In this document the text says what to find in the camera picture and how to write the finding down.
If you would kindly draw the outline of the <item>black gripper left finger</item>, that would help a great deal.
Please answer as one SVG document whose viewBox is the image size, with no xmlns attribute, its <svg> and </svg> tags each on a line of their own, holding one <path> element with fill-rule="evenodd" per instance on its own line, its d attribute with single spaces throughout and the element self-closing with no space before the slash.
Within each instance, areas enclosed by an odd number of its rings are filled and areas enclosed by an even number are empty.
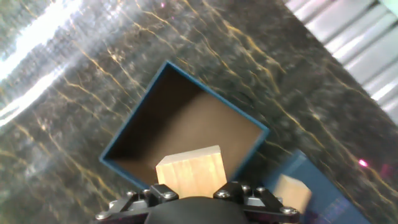
<svg viewBox="0 0 398 224">
<path fill-rule="evenodd" d="M 145 221 L 155 206 L 178 199 L 178 194 L 164 184 L 151 185 L 140 192 L 130 190 L 110 202 L 107 211 L 96 214 L 95 221 Z"/>
</svg>

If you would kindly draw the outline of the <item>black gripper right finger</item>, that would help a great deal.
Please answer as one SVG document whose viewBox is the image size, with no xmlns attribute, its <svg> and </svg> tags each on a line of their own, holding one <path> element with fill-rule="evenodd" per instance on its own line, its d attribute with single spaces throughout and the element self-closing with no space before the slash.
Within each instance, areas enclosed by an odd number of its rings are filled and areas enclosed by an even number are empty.
<svg viewBox="0 0 398 224">
<path fill-rule="evenodd" d="M 300 218 L 296 208 L 284 206 L 263 186 L 253 189 L 239 182 L 227 182 L 213 194 L 213 198 L 235 203 L 247 218 Z"/>
</svg>

